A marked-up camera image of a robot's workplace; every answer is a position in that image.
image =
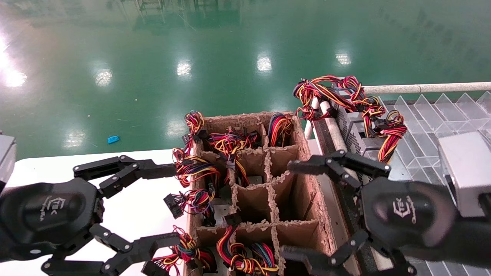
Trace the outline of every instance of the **white pipe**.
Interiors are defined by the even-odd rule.
[[[321,110],[323,114],[327,113],[327,110],[330,108],[330,104],[327,101],[321,102]],[[329,134],[331,135],[332,142],[334,143],[334,148],[336,150],[344,150],[348,151],[346,148],[346,144],[344,143],[343,136],[341,135],[341,131],[336,123],[336,119],[334,118],[326,118],[327,129],[329,129]],[[352,177],[358,179],[356,173],[350,169],[345,169]]]
[[[319,108],[319,100],[317,97],[314,97],[312,100],[312,103],[310,104],[312,108],[318,109]],[[314,127],[314,124],[311,121],[307,121],[307,124],[305,125],[305,139],[309,140],[310,136],[312,135],[312,129]]]
[[[464,92],[464,91],[491,90],[491,82],[376,85],[376,86],[364,86],[364,88],[366,94]]]

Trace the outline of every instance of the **cardboard divider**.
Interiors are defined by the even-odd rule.
[[[273,147],[267,148],[267,158],[271,160],[269,166],[265,166],[267,175],[271,177],[278,177],[287,171],[287,164],[289,161],[298,159],[299,146],[291,145],[287,147]]]
[[[322,226],[318,221],[295,221],[278,224],[276,227],[279,246],[297,246],[311,248],[319,252],[324,249]],[[283,276],[308,276],[305,265],[301,262],[287,261],[280,257],[279,273]]]
[[[314,200],[320,192],[306,182],[310,175],[293,175],[287,171],[273,182],[274,200],[280,221],[309,221],[314,219]]]
[[[239,156],[238,162],[244,167],[246,176],[261,176],[261,184],[267,181],[264,164],[266,153],[262,148],[243,150]]]
[[[266,184],[249,187],[232,187],[232,203],[237,207],[243,222],[271,222],[271,209],[268,202]]]

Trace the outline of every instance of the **cardboard compartment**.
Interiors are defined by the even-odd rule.
[[[293,114],[292,112],[289,112],[289,111],[288,112],[280,112],[280,113],[282,113],[282,114],[286,115],[288,118],[292,119],[293,123],[294,123],[294,128],[295,128],[295,124],[299,121],[298,118],[295,116],[295,114]],[[276,112],[270,112],[267,116],[261,117],[261,123],[264,125],[264,128],[266,130],[266,135],[268,135],[268,133],[269,133],[271,117],[275,114],[276,114]],[[286,140],[286,143],[283,146],[294,145],[294,144],[297,144],[297,142],[298,142],[298,136],[294,135],[294,132],[292,131],[292,135],[290,135],[290,138],[288,140]]]
[[[266,159],[270,161],[265,162],[266,174],[273,178],[281,176],[286,172],[288,162],[298,159],[299,146],[291,145],[283,148],[268,148],[266,151]]]
[[[317,221],[281,223],[276,226],[276,232],[280,246],[305,247],[324,252],[319,242],[322,239],[322,229]],[[307,269],[301,262],[286,261],[281,258],[280,263],[279,275],[308,276]]]
[[[213,152],[200,152],[198,157],[219,166],[222,177],[221,182],[223,183],[223,180],[227,174],[225,162]],[[191,183],[191,190],[198,189],[208,189],[208,183],[205,181],[205,179],[201,178]],[[212,205],[215,212],[215,221],[217,222],[215,226],[221,226],[224,224],[223,217],[230,213],[230,206],[232,205],[232,191],[230,187],[220,189],[220,191],[216,194],[215,199],[212,201]],[[190,220],[195,227],[203,226],[202,215],[190,215],[190,217]]]
[[[235,232],[235,240],[237,243],[242,243],[247,248],[248,246],[255,243],[265,243],[273,251],[274,263],[278,265],[278,258],[275,254],[274,240],[275,236],[272,235],[272,227],[256,224],[254,226],[243,226],[239,227]],[[252,257],[252,253],[247,249],[247,256]]]
[[[321,199],[318,187],[308,185],[311,175],[293,175],[287,171],[273,182],[274,200],[280,221],[309,221],[315,219],[312,206]]]
[[[271,222],[271,209],[268,203],[268,189],[265,184],[232,188],[232,203],[243,222]]]
[[[203,275],[215,275],[215,276],[227,276],[228,269],[223,264],[223,260],[217,253],[217,241],[225,234],[225,228],[219,227],[199,227],[196,229],[196,233],[193,236],[195,238],[198,247],[209,249],[215,256],[217,261],[217,274],[203,274],[199,271],[189,271],[187,267],[184,268],[184,273],[181,275],[188,276],[203,276]]]
[[[250,181],[250,185],[263,184],[267,181],[264,158],[266,153],[262,148],[243,150],[238,162],[244,167],[247,177],[261,177],[257,181]]]
[[[247,133],[258,131],[261,135],[261,146],[265,145],[265,137],[267,136],[264,126],[261,124],[260,116],[256,114],[242,114],[231,116],[217,116],[205,118],[205,129],[210,133],[227,133],[228,129],[242,131],[246,128]]]

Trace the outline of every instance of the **wire harness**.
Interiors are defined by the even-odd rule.
[[[330,82],[331,87],[322,85],[322,82]],[[345,98],[340,95],[343,91],[348,95]],[[300,99],[302,107],[297,109],[296,115],[301,112],[300,118],[316,121],[323,118],[334,117],[336,112],[330,108],[326,114],[317,115],[312,105],[312,100],[317,98],[319,102],[330,101],[336,103],[347,112],[360,112],[363,119],[365,136],[385,138],[379,150],[379,162],[388,163],[392,157],[398,141],[407,131],[404,118],[398,111],[392,110],[386,119],[381,117],[386,113],[384,106],[377,97],[367,97],[361,83],[355,76],[338,78],[327,75],[312,80],[302,79],[295,89],[293,96]]]
[[[176,276],[180,276],[177,265],[179,260],[188,264],[193,260],[199,260],[199,263],[203,266],[203,273],[216,273],[217,261],[213,253],[206,248],[198,248],[196,241],[186,233],[182,228],[173,226],[175,233],[179,233],[180,244],[172,246],[172,254],[162,257],[156,257],[152,259],[152,262],[167,271],[168,273],[174,269]]]
[[[288,145],[288,141],[293,131],[293,120],[282,113],[271,116],[268,127],[269,146],[283,147]]]
[[[255,243],[249,247],[253,255],[251,258],[247,257],[244,244],[230,243],[236,230],[236,225],[227,226],[225,235],[217,242],[217,252],[229,270],[258,276],[277,273],[279,269],[274,263],[273,251],[265,243]]]
[[[200,138],[204,138],[206,135],[205,118],[203,114],[196,110],[191,110],[184,116],[184,120],[189,127],[189,134],[182,136],[184,142],[184,152],[189,155],[191,153],[192,146],[195,142],[198,142]]]
[[[241,150],[246,148],[256,148],[261,145],[261,136],[257,131],[247,133],[243,128],[242,132],[235,132],[228,129],[228,133],[210,133],[208,139],[210,146],[214,148],[224,159],[227,168],[235,169],[243,187],[249,186],[246,170],[238,161]],[[230,181],[229,174],[225,178],[225,183]]]

